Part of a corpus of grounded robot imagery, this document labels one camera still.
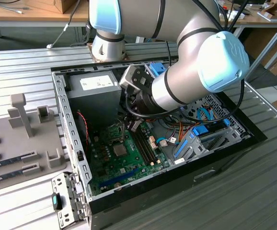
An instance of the metal workbench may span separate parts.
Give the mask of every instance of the metal workbench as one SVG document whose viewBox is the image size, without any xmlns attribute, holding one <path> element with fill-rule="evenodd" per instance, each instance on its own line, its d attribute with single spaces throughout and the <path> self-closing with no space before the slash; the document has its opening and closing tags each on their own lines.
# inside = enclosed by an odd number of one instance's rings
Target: metal workbench
<svg viewBox="0 0 277 230">
<path fill-rule="evenodd" d="M 167 55 L 164 43 L 127 44 L 126 48 L 131 60 Z M 176 44 L 170 48 L 172 56 L 177 55 Z M 9 95 L 20 92 L 25 93 L 26 110 L 48 105 L 56 113 L 50 68 L 89 63 L 92 58 L 84 47 L 0 52 L 0 117 L 10 108 Z M 248 83 L 245 92 L 241 109 L 268 140 L 220 175 L 108 229 L 277 228 L 277 111 Z M 240 87 L 233 85 L 225 93 L 237 102 Z M 58 117 L 56 120 L 64 145 Z M 71 171 L 70 164 L 64 171 Z M 58 173 L 1 189 L 0 230 L 58 230 L 50 182 Z M 87 225 L 74 229 L 87 229 Z"/>
</svg>

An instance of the motherboard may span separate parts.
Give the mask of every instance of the motherboard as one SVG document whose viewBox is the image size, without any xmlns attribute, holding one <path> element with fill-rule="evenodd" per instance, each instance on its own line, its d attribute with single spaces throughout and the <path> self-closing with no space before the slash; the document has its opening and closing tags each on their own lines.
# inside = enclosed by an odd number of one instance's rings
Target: motherboard
<svg viewBox="0 0 277 230">
<path fill-rule="evenodd" d="M 94 196 L 159 172 L 170 165 L 160 147 L 153 149 L 147 123 L 135 133 L 122 122 L 92 134 L 90 183 Z"/>
</svg>

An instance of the capacitor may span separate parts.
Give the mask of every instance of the capacitor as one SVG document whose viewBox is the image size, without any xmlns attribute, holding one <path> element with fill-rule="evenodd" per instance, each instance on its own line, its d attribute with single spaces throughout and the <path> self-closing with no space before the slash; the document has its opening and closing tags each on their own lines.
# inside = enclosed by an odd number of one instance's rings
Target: capacitor
<svg viewBox="0 0 277 230">
<path fill-rule="evenodd" d="M 117 182 L 116 184 L 114 184 L 114 188 L 118 188 L 121 186 L 121 183 Z"/>
</svg>

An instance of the wooden table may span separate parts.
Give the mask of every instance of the wooden table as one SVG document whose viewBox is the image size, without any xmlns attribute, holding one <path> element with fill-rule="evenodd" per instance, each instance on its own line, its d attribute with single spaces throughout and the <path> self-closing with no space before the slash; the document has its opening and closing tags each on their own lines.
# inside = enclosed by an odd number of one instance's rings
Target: wooden table
<svg viewBox="0 0 277 230">
<path fill-rule="evenodd" d="M 225 6 L 230 10 L 231 2 L 225 0 Z M 271 23 L 257 14 L 260 12 L 259 9 L 252 8 L 248 10 L 251 14 L 246 15 L 244 19 L 239 19 L 234 26 L 236 27 L 234 31 L 236 37 L 239 37 L 245 28 L 277 28 L 277 23 Z"/>
<path fill-rule="evenodd" d="M 10 7 L 23 7 L 23 1 L 8 4 Z M 0 27 L 64 27 L 69 20 L 70 13 L 75 5 L 65 14 L 54 13 L 28 6 L 29 10 L 21 10 L 23 14 L 12 12 L 0 7 Z M 81 0 L 70 26 L 85 26 L 88 20 L 88 2 Z"/>
</svg>

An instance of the green circuit board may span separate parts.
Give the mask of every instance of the green circuit board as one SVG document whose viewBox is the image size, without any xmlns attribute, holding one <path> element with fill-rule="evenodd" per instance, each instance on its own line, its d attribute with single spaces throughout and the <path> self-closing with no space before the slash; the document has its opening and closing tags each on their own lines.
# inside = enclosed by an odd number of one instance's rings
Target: green circuit board
<svg viewBox="0 0 277 230">
<path fill-rule="evenodd" d="M 138 129 L 143 130 L 146 141 L 152 135 L 144 123 Z M 140 152 L 137 137 L 134 133 L 125 130 L 121 123 L 101 130 L 92 140 L 90 186 L 94 196 L 111 190 L 116 185 L 127 184 L 170 166 L 160 148 L 152 150 L 150 147 L 155 160 L 152 163 L 146 162 Z M 114 152 L 116 145 L 119 147 L 123 145 L 127 153 L 117 156 Z"/>
</svg>

